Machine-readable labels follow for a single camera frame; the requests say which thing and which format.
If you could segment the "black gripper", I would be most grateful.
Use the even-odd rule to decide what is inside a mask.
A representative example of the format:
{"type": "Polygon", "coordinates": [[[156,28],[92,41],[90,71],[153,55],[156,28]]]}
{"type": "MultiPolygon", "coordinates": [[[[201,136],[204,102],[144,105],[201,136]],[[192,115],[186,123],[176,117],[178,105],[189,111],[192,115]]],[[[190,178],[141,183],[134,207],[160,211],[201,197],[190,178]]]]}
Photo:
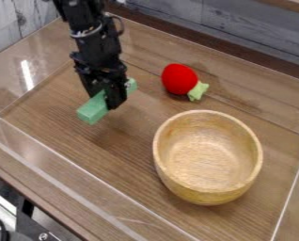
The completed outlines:
{"type": "Polygon", "coordinates": [[[121,46],[116,29],[70,31],[77,50],[70,53],[81,85],[93,98],[105,91],[105,104],[116,109],[126,100],[126,67],[118,58],[121,46]]]}

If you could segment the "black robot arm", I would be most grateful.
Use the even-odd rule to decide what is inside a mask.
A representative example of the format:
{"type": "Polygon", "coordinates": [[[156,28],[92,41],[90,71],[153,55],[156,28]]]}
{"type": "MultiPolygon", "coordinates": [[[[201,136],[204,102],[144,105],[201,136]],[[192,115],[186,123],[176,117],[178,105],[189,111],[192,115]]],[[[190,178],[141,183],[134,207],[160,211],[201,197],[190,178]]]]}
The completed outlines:
{"type": "Polygon", "coordinates": [[[104,0],[53,0],[61,20],[69,26],[69,36],[74,40],[76,51],[69,57],[74,71],[90,98],[104,91],[104,101],[109,110],[126,100],[126,67],[120,60],[121,46],[114,20],[105,11],[104,0]]]}

